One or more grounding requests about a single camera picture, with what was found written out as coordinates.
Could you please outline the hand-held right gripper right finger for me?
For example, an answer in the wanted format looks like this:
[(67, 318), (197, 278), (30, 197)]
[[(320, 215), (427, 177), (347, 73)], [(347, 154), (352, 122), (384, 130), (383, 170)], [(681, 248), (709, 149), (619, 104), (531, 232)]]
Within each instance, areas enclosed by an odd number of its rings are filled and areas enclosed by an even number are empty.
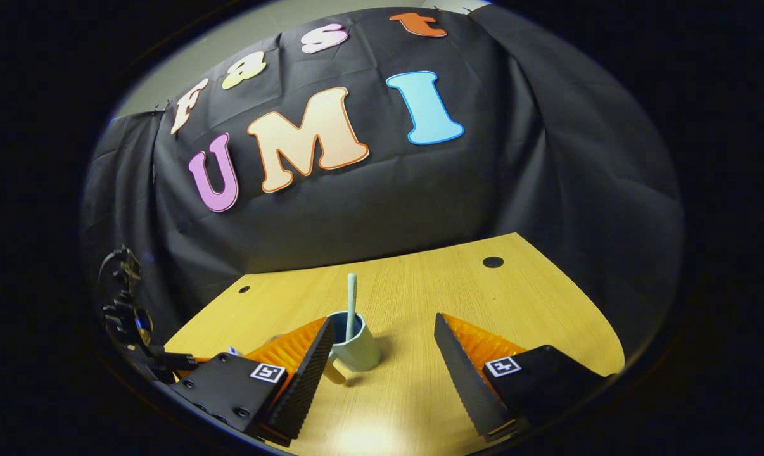
[(433, 335), (465, 412), (488, 442), (562, 418), (616, 374), (616, 332), (599, 313), (488, 330), (439, 312)]

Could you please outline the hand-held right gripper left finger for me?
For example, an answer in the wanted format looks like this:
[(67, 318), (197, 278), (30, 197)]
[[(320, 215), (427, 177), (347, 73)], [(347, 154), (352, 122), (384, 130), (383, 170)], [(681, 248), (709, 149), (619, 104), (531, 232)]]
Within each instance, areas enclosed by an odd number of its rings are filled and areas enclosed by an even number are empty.
[(334, 333), (332, 318), (313, 320), (245, 356), (214, 355), (169, 389), (238, 432), (289, 444), (309, 414)]

